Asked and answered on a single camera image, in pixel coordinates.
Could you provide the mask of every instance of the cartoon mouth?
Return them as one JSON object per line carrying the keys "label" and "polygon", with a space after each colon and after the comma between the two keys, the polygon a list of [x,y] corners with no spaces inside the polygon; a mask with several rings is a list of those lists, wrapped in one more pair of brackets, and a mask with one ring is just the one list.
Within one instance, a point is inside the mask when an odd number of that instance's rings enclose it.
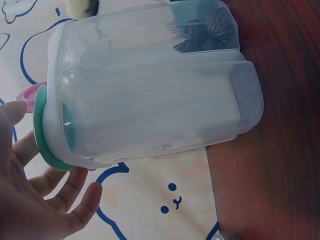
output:
{"label": "cartoon mouth", "polygon": [[179,209],[179,204],[182,202],[182,197],[179,196],[179,200],[173,199],[173,203],[176,204],[175,209]]}

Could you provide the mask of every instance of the cartoon face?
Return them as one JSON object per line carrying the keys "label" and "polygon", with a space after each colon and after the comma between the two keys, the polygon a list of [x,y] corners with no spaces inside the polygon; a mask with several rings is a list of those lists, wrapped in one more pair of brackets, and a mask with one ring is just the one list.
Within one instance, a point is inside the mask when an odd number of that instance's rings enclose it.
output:
{"label": "cartoon face", "polygon": [[[174,192],[174,191],[177,190],[177,185],[175,183],[171,182],[168,185],[168,189],[170,191]],[[180,206],[181,202],[182,202],[182,197],[181,196],[179,196],[178,200],[177,199],[173,199],[173,203],[176,204],[176,207],[175,207],[176,210],[179,209],[179,206]],[[169,212],[169,208],[166,205],[163,205],[160,210],[161,210],[161,212],[163,214],[167,214]]]}
{"label": "cartoon face", "polygon": [[12,24],[17,18],[27,15],[38,0],[4,0],[2,13],[7,24]]}
{"label": "cartoon face", "polygon": [[111,240],[211,240],[217,228],[207,158],[179,154],[119,163],[100,174],[97,215],[114,231]]}

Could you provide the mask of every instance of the blue outline drawing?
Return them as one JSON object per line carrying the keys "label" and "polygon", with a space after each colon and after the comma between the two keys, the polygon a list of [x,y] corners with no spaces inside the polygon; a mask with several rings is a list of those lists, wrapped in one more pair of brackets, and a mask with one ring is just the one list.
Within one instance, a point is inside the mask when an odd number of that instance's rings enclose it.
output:
{"label": "blue outline drawing", "polygon": [[212,240],[216,232],[219,230],[219,222],[216,222],[211,231],[209,232],[208,236],[206,236],[205,240]]}
{"label": "blue outline drawing", "polygon": [[[96,182],[102,184],[104,180],[106,180],[109,176],[117,173],[124,173],[127,174],[129,173],[130,169],[127,167],[127,165],[124,162],[118,163],[118,166],[113,166],[105,170],[103,173],[100,174],[100,176],[97,178]],[[100,206],[98,207],[96,211],[97,215],[99,218],[101,218],[106,224],[110,225],[111,228],[113,229],[114,233],[116,236],[119,238],[119,240],[128,240],[125,235],[121,232],[119,229],[117,223],[113,220],[111,220],[109,217],[107,217],[101,210]],[[205,240],[212,240],[214,235],[219,229],[219,223],[216,222],[216,224],[213,226],[211,231],[208,233],[207,237]]]}
{"label": "blue outline drawing", "polygon": [[26,68],[25,68],[25,64],[24,64],[25,48],[26,48],[28,42],[29,42],[33,37],[35,37],[35,36],[37,36],[37,35],[39,35],[39,34],[43,34],[43,33],[47,32],[47,31],[49,31],[50,29],[54,28],[55,26],[57,26],[57,25],[59,25],[59,24],[61,24],[61,23],[64,23],[64,22],[66,22],[66,21],[68,21],[68,20],[72,20],[72,19],[71,19],[71,18],[64,18],[64,19],[61,19],[61,20],[55,22],[55,23],[54,23],[52,26],[50,26],[48,29],[46,29],[46,30],[44,30],[44,31],[41,31],[41,32],[38,32],[38,33],[32,35],[31,37],[29,37],[29,38],[25,41],[25,43],[23,44],[22,49],[21,49],[21,54],[20,54],[20,67],[21,67],[21,70],[22,70],[23,75],[24,75],[25,78],[29,81],[29,83],[31,83],[31,84],[33,84],[33,85],[34,85],[34,84],[37,84],[37,82],[36,82],[35,80],[33,80],[33,79],[31,78],[31,76],[27,73]]}
{"label": "blue outline drawing", "polygon": [[55,9],[55,12],[56,12],[56,14],[57,14],[58,16],[60,16],[60,10],[59,10],[58,7]]}
{"label": "blue outline drawing", "polygon": [[4,44],[2,44],[2,46],[0,46],[0,51],[1,51],[1,49],[3,49],[4,46],[7,44],[7,42],[9,41],[10,34],[8,34],[8,33],[0,33],[0,35],[6,35],[7,36],[6,40],[4,41]]}
{"label": "blue outline drawing", "polygon": [[37,1],[38,1],[38,0],[35,0],[34,3],[32,4],[32,6],[31,6],[27,11],[15,15],[14,18],[13,18],[13,20],[12,20],[12,21],[9,21],[9,20],[7,19],[7,13],[4,11],[4,7],[6,6],[7,0],[4,0],[4,1],[3,1],[3,6],[2,6],[2,9],[1,9],[1,10],[2,10],[2,13],[4,14],[4,18],[5,18],[6,23],[7,23],[7,24],[12,24],[12,23],[16,20],[16,18],[22,17],[22,16],[27,15],[28,13],[30,13],[30,11],[31,11],[31,10],[34,8],[34,6],[36,5]]}
{"label": "blue outline drawing", "polygon": [[[5,102],[1,98],[0,98],[0,104],[1,105],[5,104]],[[18,141],[18,138],[17,138],[17,133],[16,133],[15,127],[12,128],[12,134],[13,134],[14,142],[16,143]]]}

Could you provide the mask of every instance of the human hand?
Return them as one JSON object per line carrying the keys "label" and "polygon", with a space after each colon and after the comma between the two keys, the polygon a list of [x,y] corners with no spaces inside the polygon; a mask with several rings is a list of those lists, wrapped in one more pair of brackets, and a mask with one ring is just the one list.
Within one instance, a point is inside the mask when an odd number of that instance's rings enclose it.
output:
{"label": "human hand", "polygon": [[12,145],[12,127],[26,109],[24,102],[0,106],[0,238],[62,240],[87,225],[99,206],[102,186],[91,183],[81,203],[67,213],[88,174],[76,167],[55,197],[43,199],[66,172],[50,167],[42,176],[26,178],[24,167],[39,153],[33,132]]}

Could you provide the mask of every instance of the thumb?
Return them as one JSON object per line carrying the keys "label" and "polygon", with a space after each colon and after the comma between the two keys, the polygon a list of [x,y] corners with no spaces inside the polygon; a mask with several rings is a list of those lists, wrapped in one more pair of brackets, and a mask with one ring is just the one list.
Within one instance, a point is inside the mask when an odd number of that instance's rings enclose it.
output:
{"label": "thumb", "polygon": [[0,172],[7,173],[12,154],[12,127],[27,110],[25,102],[9,102],[0,106]]}
{"label": "thumb", "polygon": [[27,111],[27,104],[24,101],[12,101],[0,106],[2,111],[9,119],[13,127],[24,118]]}

